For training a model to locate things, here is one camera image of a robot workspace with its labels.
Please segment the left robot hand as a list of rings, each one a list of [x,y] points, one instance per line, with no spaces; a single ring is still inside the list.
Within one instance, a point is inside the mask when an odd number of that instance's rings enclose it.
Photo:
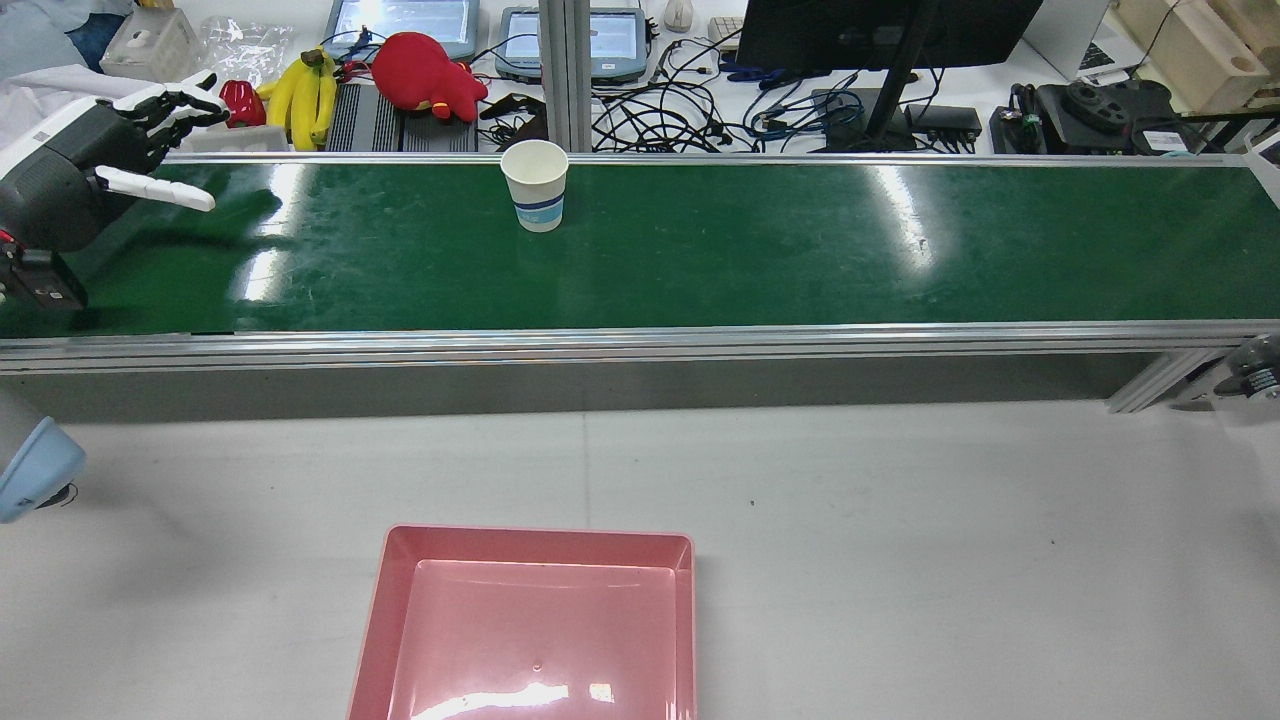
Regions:
[[[192,129],[228,119],[216,82],[201,69],[122,99],[77,99],[20,135],[3,150],[3,243],[78,251],[137,199],[211,211],[210,192],[152,173]]]

